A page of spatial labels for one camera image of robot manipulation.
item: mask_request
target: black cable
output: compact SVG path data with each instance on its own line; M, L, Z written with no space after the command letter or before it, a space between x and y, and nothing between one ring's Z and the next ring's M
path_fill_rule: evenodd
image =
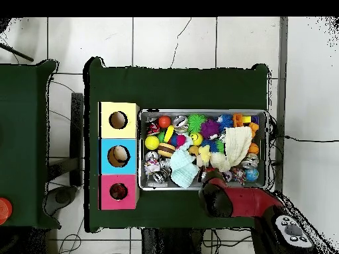
M10 45L8 45L8 43L6 42L6 40L5 40L4 38L0 37L0 39L4 40L5 43L6 43L6 45L7 45L9 48L13 49ZM20 64L20 63L19 63L19 60L18 60L18 58L17 58L17 56L16 56L14 53L12 53L12 54L14 55L14 57L15 57L15 59L17 60L18 64Z

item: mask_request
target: colorful toy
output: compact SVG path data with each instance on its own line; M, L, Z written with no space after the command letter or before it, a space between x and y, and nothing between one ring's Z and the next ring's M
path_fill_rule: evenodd
M170 172L167 169L160 169L160 171L156 172L153 174L153 179L157 182L157 183L165 183L168 178L170 177L169 174Z
M158 120L160 128L168 128L171 124L171 118L169 116L161 116Z
M165 132L160 132L160 133L157 135L157 137L158 137L160 143L164 142Z
M155 151L149 151L145 155L145 161L148 161L149 159L159 159L159 154Z
M214 120L208 119L206 122L201 124L200 133L204 139L215 139L218 137L219 124Z
M220 115L217 118L217 123L219 125L219 132L223 133L224 128L233 128L233 116L228 114Z
M171 144L175 146L176 148L179 148L186 142L186 137L183 135L179 135L174 133L172 137L168 140L168 144Z
M156 122L149 122L147 127L147 135L153 136L154 134L158 134L160 132L159 124Z
M250 148L248 148L248 153L259 154L259 147L255 143L250 144Z
M246 169L245 174L246 180L250 182L257 180L259 177L259 171L257 169Z
M252 129L253 138L254 136L256 136L256 131L259 130L259 125L251 122L248 126Z
M199 148L199 155L201 156L201 160L203 161L203 165L205 167L209 166L209 159L211 157L211 153L209 151L209 145L206 145L205 147Z
M160 143L158 146L158 154L164 157L171 157L175 152L175 147L171 144Z
M152 173L155 173L156 171L160 170L160 164L156 159L149 159L148 161L145 162L144 168L145 174L151 175Z
M172 125L169 125L166 132L165 132L165 137L164 137L164 142L168 143L168 140L172 137L174 133L174 127Z
M198 148L198 146L191 146L188 149L188 152L189 152L190 155L194 155L195 157L197 157L198 154L199 154L199 148Z
M256 154L249 153L240 164L245 169L256 169L258 163L259 163L258 156Z
M155 150L159 146L159 138L156 136L148 136L145 140L145 146L149 150Z
M244 124L242 123L242 114L233 114L233 126L235 128L239 127L239 126L244 126Z
M242 169L239 169L237 167L232 167L230 169L232 171L232 178L235 181L238 181L241 185L245 185L246 181L246 174Z
M186 116L178 116L178 117L175 117L173 120L174 129L180 128L186 125L187 123L188 123L188 117Z
M243 116L242 117L242 123L243 124L251 123L251 116Z
M190 134L200 132L201 124L206 122L207 118L201 114L192 114L188 117L188 131Z
M194 133L189 135L193 140L193 145L199 146L203 142L203 136L200 133Z

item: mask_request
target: yellow cube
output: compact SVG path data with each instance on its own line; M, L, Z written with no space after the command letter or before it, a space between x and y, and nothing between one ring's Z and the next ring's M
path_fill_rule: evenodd
M135 103L98 104L102 138L136 138L139 107Z

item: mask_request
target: toy bin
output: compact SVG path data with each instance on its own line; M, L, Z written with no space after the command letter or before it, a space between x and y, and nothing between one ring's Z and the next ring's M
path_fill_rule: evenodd
M259 163L257 170L259 171L259 177L254 182L245 182L243 187L264 187L266 185L267 180L267 167L268 164L266 162L266 147L268 145L268 118L267 113L264 110L183 110L183 109L160 109L160 110L149 110L143 109L140 110L138 113L138 121L140 130L139 136L140 139L138 140L138 185L141 189L146 191L159 191L159 190L175 190L175 191L197 191L201 187L201 183L198 183L197 177L193 180L191 186L187 189L183 189L177 186L175 183L168 180L168 186L165 188L154 188L151 187L149 184L150 182L154 182L152 177L147 178L144 172L144 156L148 152L147 148L144 145L144 140L146 139L147 133L147 125L146 119L153 118L153 117L160 117L163 115L169 116L172 119L178 115L185 115L189 116L190 114L198 113L204 114L207 118L214 118L216 119L217 116L222 114L236 114L240 113L243 116L257 116L259 118L259 130L256 132L252 142L258 145L259 147ZM236 181L231 181L227 183L230 187L242 187L242 185Z

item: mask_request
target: yellow toy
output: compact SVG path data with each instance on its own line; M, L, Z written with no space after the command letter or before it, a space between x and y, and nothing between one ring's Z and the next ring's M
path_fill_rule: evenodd
M193 145L195 146L199 146L203 142L203 136L198 132L190 134L189 136L192 138Z

